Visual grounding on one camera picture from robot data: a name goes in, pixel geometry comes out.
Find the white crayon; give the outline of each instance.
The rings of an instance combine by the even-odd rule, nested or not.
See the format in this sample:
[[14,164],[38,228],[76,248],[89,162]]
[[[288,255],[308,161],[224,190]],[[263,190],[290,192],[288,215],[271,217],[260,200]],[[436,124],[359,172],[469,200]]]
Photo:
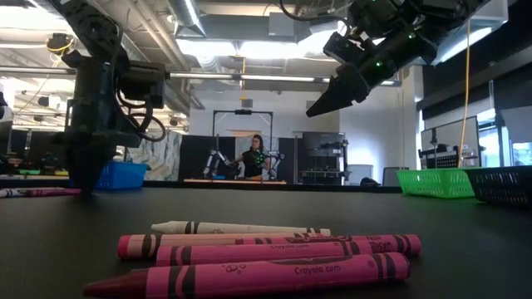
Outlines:
[[169,221],[151,225],[159,233],[321,233],[324,237],[331,235],[326,228],[287,228],[264,225],[203,223],[194,221]]

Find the blue basket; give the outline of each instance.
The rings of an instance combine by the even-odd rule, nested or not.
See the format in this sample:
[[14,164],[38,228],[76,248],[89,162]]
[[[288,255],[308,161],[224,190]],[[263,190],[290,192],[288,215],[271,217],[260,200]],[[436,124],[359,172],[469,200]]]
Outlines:
[[101,171],[96,184],[99,190],[136,189],[142,187],[148,165],[127,162],[109,162]]

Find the black shirt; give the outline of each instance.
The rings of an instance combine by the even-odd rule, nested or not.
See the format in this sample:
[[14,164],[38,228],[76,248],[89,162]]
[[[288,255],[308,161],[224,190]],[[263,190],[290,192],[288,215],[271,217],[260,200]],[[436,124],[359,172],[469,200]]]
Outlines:
[[242,157],[244,158],[244,177],[252,178],[263,174],[263,162],[261,162],[261,159],[259,158],[260,155],[264,157],[264,154],[252,149],[242,154]]

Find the woman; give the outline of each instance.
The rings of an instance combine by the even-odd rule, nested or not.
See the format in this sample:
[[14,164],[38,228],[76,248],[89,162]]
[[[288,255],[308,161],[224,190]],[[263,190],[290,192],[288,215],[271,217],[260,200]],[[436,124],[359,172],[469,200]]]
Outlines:
[[269,169],[269,159],[264,153],[264,142],[260,135],[254,135],[251,147],[240,155],[235,163],[244,162],[244,177],[252,180],[263,179],[263,169]]

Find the black table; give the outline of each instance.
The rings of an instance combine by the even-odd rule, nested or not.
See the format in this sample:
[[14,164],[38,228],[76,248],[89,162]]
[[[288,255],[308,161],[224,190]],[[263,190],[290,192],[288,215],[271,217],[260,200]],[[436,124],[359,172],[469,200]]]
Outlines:
[[0,199],[0,298],[79,298],[85,284],[145,262],[120,262],[122,234],[196,220],[331,228],[336,234],[418,233],[422,257],[406,283],[291,297],[530,297],[532,217],[473,199],[400,194],[143,189],[71,197]]

